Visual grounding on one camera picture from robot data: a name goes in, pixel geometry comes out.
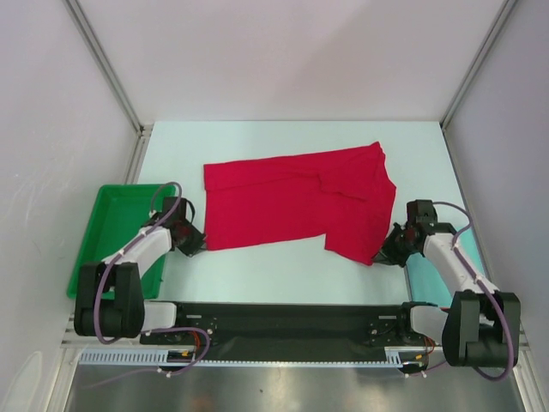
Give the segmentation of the red t-shirt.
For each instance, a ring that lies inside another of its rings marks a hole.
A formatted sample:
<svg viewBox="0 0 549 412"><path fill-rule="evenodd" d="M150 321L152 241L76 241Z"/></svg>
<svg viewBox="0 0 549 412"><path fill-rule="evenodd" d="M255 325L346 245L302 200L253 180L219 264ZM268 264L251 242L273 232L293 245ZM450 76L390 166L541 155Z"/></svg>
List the red t-shirt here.
<svg viewBox="0 0 549 412"><path fill-rule="evenodd" d="M205 233L220 251L324 236L324 248L372 265L396 186L379 142L357 148L207 164Z"/></svg>

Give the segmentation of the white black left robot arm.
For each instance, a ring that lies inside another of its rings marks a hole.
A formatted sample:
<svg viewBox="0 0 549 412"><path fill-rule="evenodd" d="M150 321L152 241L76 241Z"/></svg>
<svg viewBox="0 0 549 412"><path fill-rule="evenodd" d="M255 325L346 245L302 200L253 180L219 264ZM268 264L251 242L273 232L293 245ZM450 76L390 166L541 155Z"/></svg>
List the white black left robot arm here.
<svg viewBox="0 0 549 412"><path fill-rule="evenodd" d="M75 333L103 344L137 337L146 321L145 273L170 251L192 257L205 249L206 235L194 226L195 216L191 201L166 197L162 210L151 211L128 244L99 262L83 264L75 297Z"/></svg>

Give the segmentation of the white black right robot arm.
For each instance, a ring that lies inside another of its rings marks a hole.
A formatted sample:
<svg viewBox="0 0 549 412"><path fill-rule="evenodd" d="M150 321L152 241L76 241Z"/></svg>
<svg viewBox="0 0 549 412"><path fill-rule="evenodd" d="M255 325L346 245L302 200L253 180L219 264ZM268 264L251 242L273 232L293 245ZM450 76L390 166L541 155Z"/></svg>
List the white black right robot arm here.
<svg viewBox="0 0 549 412"><path fill-rule="evenodd" d="M446 362L470 367L484 379L505 379L518 362L521 302L514 293L501 291L479 270L462 248L460 237L471 221L456 229L438 219L437 201L407 203L407 220L395 224L373 257L375 264L406 267L419 254L437 270L452 293L448 308L425 304L395 323L405 344L424 336L436 337Z"/></svg>

